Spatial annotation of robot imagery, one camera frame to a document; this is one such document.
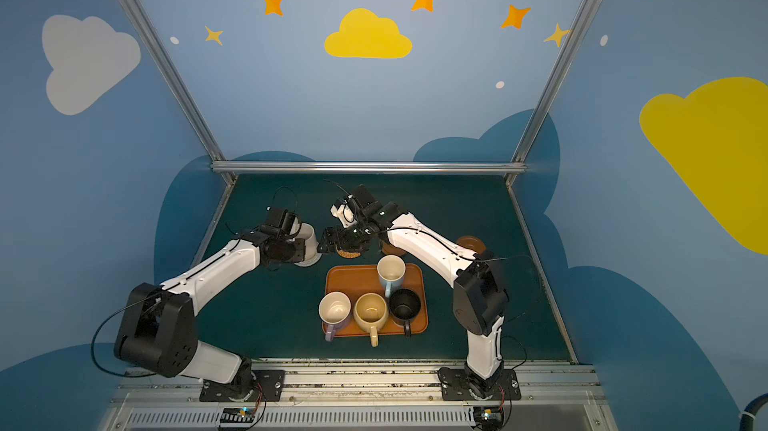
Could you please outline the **white speckled mug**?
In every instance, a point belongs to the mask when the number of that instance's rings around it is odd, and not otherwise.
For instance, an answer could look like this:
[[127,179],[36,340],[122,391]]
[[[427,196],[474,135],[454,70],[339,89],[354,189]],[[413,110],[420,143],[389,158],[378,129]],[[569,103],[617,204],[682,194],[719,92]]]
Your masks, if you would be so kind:
[[318,252],[318,242],[314,228],[307,223],[295,224],[293,236],[289,242],[294,246],[294,256],[291,262],[297,267],[310,267],[322,257]]

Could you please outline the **brown wooden coaster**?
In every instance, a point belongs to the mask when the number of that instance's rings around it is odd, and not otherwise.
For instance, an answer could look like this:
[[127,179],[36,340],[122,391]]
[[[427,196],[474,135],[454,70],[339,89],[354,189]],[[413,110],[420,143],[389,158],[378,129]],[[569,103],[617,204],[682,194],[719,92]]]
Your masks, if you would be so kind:
[[388,256],[403,257],[403,256],[408,254],[407,251],[405,251],[405,250],[403,250],[401,248],[398,248],[396,246],[393,246],[393,245],[391,245],[391,244],[389,244],[389,243],[387,243],[385,241],[381,241],[380,242],[380,248],[381,248],[381,252],[384,255],[388,255]]
[[462,248],[470,250],[477,256],[483,256],[487,251],[487,247],[483,241],[474,236],[462,236],[457,239],[456,243]]

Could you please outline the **light blue mug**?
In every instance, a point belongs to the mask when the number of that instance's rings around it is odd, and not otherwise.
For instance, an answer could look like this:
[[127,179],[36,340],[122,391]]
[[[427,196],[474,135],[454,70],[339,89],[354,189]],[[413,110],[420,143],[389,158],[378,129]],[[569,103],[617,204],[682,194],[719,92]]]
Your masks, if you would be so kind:
[[378,261],[376,270],[379,283],[384,290],[384,297],[389,299],[403,285],[406,264],[396,255],[386,255]]

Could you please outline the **woven rattan coaster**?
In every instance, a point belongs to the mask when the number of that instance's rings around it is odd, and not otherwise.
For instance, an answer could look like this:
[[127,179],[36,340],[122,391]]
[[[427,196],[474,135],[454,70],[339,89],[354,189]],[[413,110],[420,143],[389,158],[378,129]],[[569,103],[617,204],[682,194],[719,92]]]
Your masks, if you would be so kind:
[[347,250],[337,249],[336,253],[344,259],[356,259],[361,256],[361,252],[359,251],[347,251]]

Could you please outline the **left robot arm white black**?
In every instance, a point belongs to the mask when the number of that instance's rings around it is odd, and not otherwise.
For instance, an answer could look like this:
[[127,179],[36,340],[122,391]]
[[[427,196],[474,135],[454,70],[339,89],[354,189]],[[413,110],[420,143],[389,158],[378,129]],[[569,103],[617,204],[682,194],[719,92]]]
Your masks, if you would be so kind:
[[123,311],[114,354],[163,377],[233,384],[241,379],[246,359],[201,341],[198,314],[262,265],[311,266],[318,260],[314,228],[294,212],[270,208],[264,223],[237,234],[197,266],[159,285],[135,287]]

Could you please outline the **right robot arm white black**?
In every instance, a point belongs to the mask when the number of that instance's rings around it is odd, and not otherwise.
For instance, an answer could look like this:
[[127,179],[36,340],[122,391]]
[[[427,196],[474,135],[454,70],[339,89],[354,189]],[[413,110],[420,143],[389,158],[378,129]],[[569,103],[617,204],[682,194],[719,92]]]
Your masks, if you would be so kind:
[[420,260],[450,285],[453,314],[467,332],[468,387],[481,399],[496,391],[504,370],[501,334],[510,297],[492,253],[448,240],[398,204],[380,203],[363,185],[337,199],[330,213],[339,224],[323,230],[320,253],[355,256],[378,239]]

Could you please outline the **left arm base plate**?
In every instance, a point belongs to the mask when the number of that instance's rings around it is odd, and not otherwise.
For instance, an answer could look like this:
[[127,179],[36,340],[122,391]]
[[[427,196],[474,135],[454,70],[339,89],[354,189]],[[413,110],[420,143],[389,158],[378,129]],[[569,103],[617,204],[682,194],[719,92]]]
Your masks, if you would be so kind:
[[239,372],[232,382],[222,384],[204,380],[200,402],[250,403],[277,402],[281,398],[285,372],[283,370],[250,369]]

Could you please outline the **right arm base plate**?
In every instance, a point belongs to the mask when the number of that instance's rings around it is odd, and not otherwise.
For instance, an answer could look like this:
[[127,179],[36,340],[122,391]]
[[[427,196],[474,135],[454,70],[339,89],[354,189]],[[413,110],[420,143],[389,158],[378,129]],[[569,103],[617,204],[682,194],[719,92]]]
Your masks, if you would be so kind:
[[468,369],[441,367],[436,373],[444,401],[519,401],[522,399],[517,374],[499,368],[488,379],[475,376]]

